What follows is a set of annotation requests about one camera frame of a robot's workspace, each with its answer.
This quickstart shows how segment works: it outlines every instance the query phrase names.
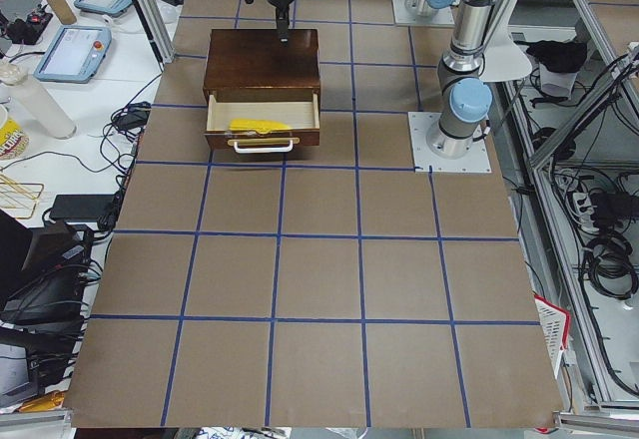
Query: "white mounting plate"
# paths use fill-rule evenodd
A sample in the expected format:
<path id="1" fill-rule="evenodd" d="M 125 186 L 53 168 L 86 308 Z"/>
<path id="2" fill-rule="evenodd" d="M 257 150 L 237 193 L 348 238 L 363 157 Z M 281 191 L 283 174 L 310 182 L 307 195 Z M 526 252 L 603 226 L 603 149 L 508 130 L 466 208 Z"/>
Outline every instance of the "white mounting plate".
<path id="1" fill-rule="evenodd" d="M 461 158 L 451 160 L 437 155 L 426 144 L 426 132 L 430 125 L 439 120 L 440 113 L 408 112 L 412 160 L 417 173 L 492 173 L 488 152 L 483 140 L 474 142 L 468 153 Z M 474 136 L 481 135 L 477 127 Z"/>
<path id="2" fill-rule="evenodd" d="M 405 0 L 392 0 L 392 12 L 395 15 L 395 25 L 416 27 L 452 27 L 455 23 L 450 7 L 442 8 L 432 17 L 421 17 L 410 12 L 404 5 Z"/>

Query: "wooden drawer box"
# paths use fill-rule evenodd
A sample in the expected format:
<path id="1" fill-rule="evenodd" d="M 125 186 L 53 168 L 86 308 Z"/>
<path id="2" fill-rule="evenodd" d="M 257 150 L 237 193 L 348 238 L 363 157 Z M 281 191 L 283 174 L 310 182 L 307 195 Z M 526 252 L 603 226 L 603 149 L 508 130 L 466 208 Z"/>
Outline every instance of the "wooden drawer box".
<path id="1" fill-rule="evenodd" d="M 212 149 L 238 153 L 290 151 L 320 143 L 317 30 L 213 30 L 203 91 Z M 286 129 L 230 129 L 232 120 L 267 120 Z"/>

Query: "drawer handle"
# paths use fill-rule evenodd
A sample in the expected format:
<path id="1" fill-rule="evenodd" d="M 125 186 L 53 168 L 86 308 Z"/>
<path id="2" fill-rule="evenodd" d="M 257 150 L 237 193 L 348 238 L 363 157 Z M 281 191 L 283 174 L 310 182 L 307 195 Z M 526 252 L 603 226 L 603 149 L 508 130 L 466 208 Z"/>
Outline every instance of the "drawer handle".
<path id="1" fill-rule="evenodd" d="M 240 148 L 240 142 L 233 141 L 233 149 L 236 151 L 236 153 L 239 153 L 241 155 L 247 155 L 249 153 L 288 153 L 293 149 L 294 143 L 296 143 L 294 140 L 289 140 L 289 144 L 282 147 Z"/>

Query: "orange object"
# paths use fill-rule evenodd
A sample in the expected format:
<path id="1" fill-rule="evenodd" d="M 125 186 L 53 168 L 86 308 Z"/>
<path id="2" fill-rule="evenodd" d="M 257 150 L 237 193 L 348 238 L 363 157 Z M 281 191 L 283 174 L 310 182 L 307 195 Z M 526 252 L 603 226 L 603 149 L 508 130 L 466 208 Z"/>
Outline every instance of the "orange object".
<path id="1" fill-rule="evenodd" d="M 18 409 L 19 412 L 41 412 L 41 411 L 49 411 L 58 406 L 62 405 L 62 401 L 64 401 L 64 392 L 62 391 L 51 391 L 48 394 L 45 394 L 42 397 L 38 397 L 36 399 L 32 399 L 30 401 L 25 402 Z"/>

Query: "yellow cup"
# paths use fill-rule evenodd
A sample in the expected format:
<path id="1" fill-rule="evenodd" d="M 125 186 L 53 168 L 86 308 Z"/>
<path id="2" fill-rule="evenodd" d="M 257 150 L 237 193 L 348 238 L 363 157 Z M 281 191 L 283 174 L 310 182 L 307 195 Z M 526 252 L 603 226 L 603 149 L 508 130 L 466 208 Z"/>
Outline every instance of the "yellow cup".
<path id="1" fill-rule="evenodd" d="M 22 155 L 29 145 L 29 137 L 0 105 L 0 160 L 11 160 Z"/>

